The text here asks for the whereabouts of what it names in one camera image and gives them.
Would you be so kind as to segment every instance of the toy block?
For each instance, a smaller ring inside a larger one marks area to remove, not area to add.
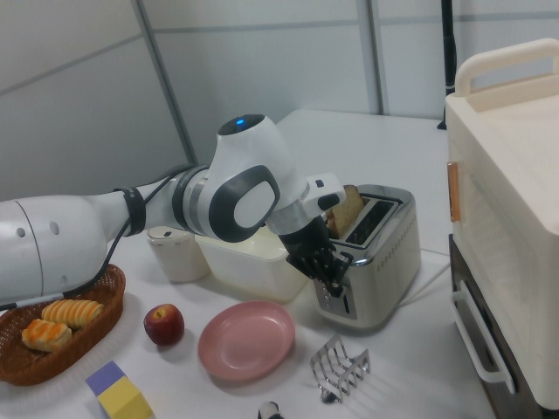
[[[153,415],[143,394],[127,376],[121,377],[97,399],[111,419],[149,419]]]
[[[96,372],[86,378],[86,383],[95,394],[99,397],[101,393],[115,384],[120,378],[126,375],[122,372],[114,361],[108,362],[104,367],[101,367]]]
[[[111,419],[153,417],[143,394],[114,361],[87,377],[86,383]]]

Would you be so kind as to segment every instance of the microwave handle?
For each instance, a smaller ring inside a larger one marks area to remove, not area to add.
[[[472,79],[485,72],[546,57],[553,58],[552,73],[559,73],[559,40],[538,39],[476,54],[467,59],[456,72],[456,96],[469,96],[472,92]]]
[[[478,307],[475,305],[472,295],[468,291],[464,281],[460,281],[460,289],[459,291],[452,293],[451,300],[452,300],[451,308],[454,314],[454,318],[456,320],[456,325],[458,326],[460,335],[462,336],[462,339],[466,344],[466,349],[470,354],[470,358],[472,359],[473,365],[475,366],[475,370],[477,371],[480,378],[485,382],[492,382],[492,383],[505,382],[507,384],[508,391],[511,394],[515,393],[513,377],[508,372],[507,365],[505,364],[505,361],[503,360],[502,356],[500,356],[499,349],[497,348],[497,345],[495,345],[493,337],[491,336],[489,329],[487,329],[487,326],[481,317],[480,310],[478,310]],[[481,359],[478,356],[475,347],[473,346],[472,339],[470,338],[470,335],[466,330],[464,321],[462,320],[460,313],[456,308],[456,303],[458,302],[466,302],[468,309],[472,313],[472,316],[475,319],[475,322],[478,328],[480,329],[481,334],[483,335],[487,348],[489,348],[489,352],[491,353],[491,356],[493,356],[493,359],[497,364],[497,367],[499,368],[498,371],[487,371],[483,367],[481,363]]]

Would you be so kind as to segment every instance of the purple block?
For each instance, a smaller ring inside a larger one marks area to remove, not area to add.
[[[108,362],[104,367],[101,367],[89,377],[86,378],[86,383],[89,388],[98,397],[106,389],[115,384],[120,378],[125,377],[126,374],[122,372],[114,361]]]

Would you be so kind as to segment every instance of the white wall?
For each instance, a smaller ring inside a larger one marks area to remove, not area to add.
[[[439,0],[371,0],[382,54],[384,112],[442,118],[445,68]],[[559,2],[452,2],[458,63],[474,54],[538,38],[559,38]],[[548,63],[506,69],[477,85],[543,72]]]
[[[378,113],[365,0],[142,2],[200,161],[244,113]]]
[[[0,1],[0,201],[97,194],[186,162],[129,0]]]
[[[452,4],[459,64],[559,38],[556,1]],[[149,182],[187,161],[183,122],[210,162],[243,113],[440,119],[440,14],[439,0],[0,0],[0,201]]]

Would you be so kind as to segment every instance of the white table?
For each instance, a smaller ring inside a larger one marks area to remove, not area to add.
[[[424,250],[411,292],[448,264],[446,134],[436,126],[435,120],[314,111],[297,111],[279,124],[305,173],[334,171],[342,182],[396,186],[414,194]],[[342,145],[334,145],[339,140]],[[28,388],[0,383],[0,418],[104,418],[84,380],[110,360],[159,419],[256,418],[259,405],[268,401],[277,402],[286,419],[493,417],[452,320],[448,270],[374,333],[350,333],[328,323],[315,311],[307,286],[286,305],[297,324],[293,351],[264,379],[235,385],[206,374],[197,341],[216,314],[251,296],[220,286],[212,276],[171,284],[144,234],[123,239],[113,263],[127,276],[125,310],[113,331],[50,381]],[[181,309],[187,330],[176,346],[158,349],[142,320],[151,307],[167,302]],[[335,332],[342,333],[349,355],[368,348],[371,373],[343,404],[325,405],[309,361]]]

